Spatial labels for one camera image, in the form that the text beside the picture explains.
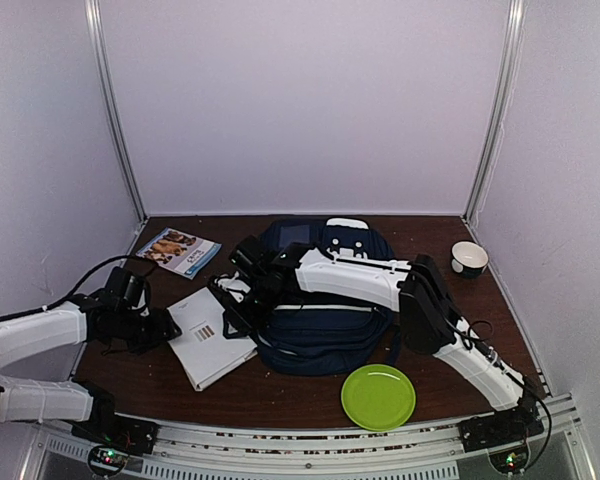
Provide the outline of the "white paperback book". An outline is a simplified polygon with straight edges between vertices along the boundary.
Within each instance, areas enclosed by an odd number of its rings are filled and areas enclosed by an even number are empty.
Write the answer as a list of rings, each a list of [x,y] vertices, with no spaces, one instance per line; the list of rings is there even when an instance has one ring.
[[[169,345],[197,392],[257,355],[250,338],[224,337],[224,309],[207,288],[173,304],[168,311],[182,330]]]

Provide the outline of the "navy blue student backpack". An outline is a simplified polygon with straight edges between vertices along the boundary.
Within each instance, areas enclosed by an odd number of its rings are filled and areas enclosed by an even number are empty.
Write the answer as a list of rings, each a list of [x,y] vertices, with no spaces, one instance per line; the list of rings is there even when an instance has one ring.
[[[392,247],[379,232],[368,225],[347,226],[343,219],[275,220],[259,240],[277,253],[297,242],[373,260],[394,258]],[[391,310],[351,297],[299,291],[283,296],[266,325],[252,333],[251,339],[262,362],[276,372],[327,376],[365,365],[387,332],[392,338],[384,362],[394,365],[401,341]]]

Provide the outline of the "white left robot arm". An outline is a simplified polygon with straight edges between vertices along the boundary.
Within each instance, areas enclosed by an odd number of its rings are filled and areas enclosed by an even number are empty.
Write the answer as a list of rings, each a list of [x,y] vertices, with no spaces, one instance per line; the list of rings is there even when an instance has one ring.
[[[64,420],[78,423],[103,444],[124,433],[115,401],[87,382],[11,378],[3,368],[68,345],[121,340],[141,355],[182,334],[166,309],[152,308],[148,281],[114,268],[90,295],[71,293],[49,306],[0,317],[0,423]]]

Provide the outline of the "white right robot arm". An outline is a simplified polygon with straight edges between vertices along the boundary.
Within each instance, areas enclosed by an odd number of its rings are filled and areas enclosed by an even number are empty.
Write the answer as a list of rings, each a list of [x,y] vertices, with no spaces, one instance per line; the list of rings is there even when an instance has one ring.
[[[398,314],[408,349],[451,366],[500,411],[492,423],[499,440],[515,440],[537,416],[541,399],[535,385],[478,336],[431,257],[373,260],[301,243],[276,253],[249,236],[232,251],[230,261],[248,287],[240,297],[224,299],[237,329],[252,332],[292,290],[366,301]]]

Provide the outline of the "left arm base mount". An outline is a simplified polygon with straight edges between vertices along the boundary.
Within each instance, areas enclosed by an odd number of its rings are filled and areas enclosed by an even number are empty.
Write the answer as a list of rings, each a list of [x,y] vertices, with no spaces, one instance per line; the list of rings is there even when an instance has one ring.
[[[73,436],[93,443],[86,464],[93,474],[104,479],[120,474],[133,457],[151,454],[159,431],[155,422],[119,415],[109,426],[94,421],[69,424]]]

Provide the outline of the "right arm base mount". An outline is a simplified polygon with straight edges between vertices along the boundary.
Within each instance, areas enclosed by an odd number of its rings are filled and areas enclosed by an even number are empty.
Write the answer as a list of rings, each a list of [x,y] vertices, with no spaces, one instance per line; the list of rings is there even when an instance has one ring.
[[[523,474],[532,463],[530,437],[544,432],[543,422],[516,410],[472,417],[458,424],[466,453],[486,450],[491,467],[512,477]]]

